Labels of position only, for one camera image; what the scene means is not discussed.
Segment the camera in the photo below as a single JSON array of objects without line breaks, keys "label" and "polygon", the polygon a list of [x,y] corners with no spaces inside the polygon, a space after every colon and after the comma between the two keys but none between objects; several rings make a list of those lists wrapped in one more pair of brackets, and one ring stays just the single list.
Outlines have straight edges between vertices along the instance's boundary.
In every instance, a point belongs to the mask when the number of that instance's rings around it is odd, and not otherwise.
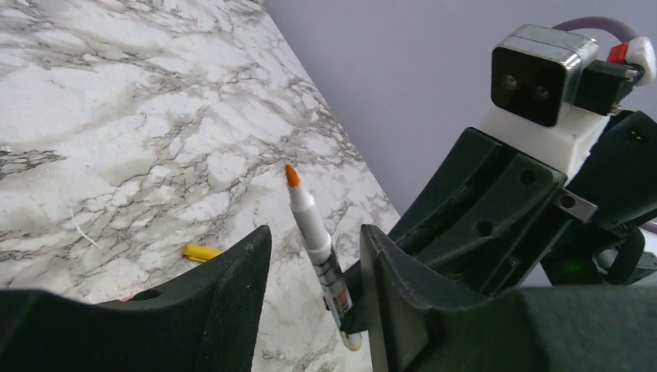
[{"label": "camera", "polygon": [[597,51],[589,37],[524,25],[493,50],[490,97],[503,110],[556,126],[573,107],[580,77]]}]

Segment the orange marker tip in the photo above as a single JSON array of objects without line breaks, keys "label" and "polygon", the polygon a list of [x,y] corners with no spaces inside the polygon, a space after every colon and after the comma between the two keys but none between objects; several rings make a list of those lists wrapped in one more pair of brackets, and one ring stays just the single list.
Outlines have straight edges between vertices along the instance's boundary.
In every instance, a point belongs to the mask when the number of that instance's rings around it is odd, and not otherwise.
[{"label": "orange marker tip", "polygon": [[287,164],[285,166],[285,176],[287,177],[287,186],[290,186],[291,188],[296,188],[298,185],[301,184],[301,180],[299,179],[299,175],[297,174],[297,171],[295,171],[290,164]]}]

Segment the black connector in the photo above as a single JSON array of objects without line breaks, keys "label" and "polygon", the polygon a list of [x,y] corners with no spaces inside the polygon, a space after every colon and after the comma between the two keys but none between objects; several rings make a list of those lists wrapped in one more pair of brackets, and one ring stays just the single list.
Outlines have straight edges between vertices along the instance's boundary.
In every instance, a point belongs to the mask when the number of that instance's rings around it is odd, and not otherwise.
[{"label": "black connector", "polygon": [[643,77],[637,65],[612,64],[595,60],[582,72],[574,105],[600,115],[618,110],[621,100]]}]

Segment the screw hole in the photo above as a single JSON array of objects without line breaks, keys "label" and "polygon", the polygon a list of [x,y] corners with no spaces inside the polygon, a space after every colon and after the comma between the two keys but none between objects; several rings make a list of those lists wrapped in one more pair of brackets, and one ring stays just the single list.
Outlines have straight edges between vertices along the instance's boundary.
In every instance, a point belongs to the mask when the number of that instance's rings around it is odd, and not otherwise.
[{"label": "screw hole", "polygon": [[572,208],[575,206],[575,198],[572,196],[564,196],[561,198],[561,206],[563,208]]},{"label": "screw hole", "polygon": [[534,184],[536,182],[536,174],[531,170],[523,170],[520,173],[520,182],[522,182],[522,184],[526,184],[527,186]]},{"label": "screw hole", "polygon": [[476,224],[475,230],[479,236],[486,237],[493,233],[493,226],[490,222],[482,221]]},{"label": "screw hole", "polygon": [[130,301],[145,301],[150,300],[151,298],[159,297],[162,293],[157,289],[149,289],[147,291],[135,294],[133,298],[130,298]]}]

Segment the marble table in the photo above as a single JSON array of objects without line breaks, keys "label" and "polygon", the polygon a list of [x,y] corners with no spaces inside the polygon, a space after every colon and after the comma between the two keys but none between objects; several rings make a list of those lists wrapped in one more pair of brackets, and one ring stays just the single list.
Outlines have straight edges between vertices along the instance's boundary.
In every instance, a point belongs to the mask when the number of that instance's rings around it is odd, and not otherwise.
[{"label": "marble table", "polygon": [[0,285],[125,298],[273,233],[253,370],[369,370],[339,342],[287,208],[315,193],[343,266],[398,219],[260,5],[0,0]]}]

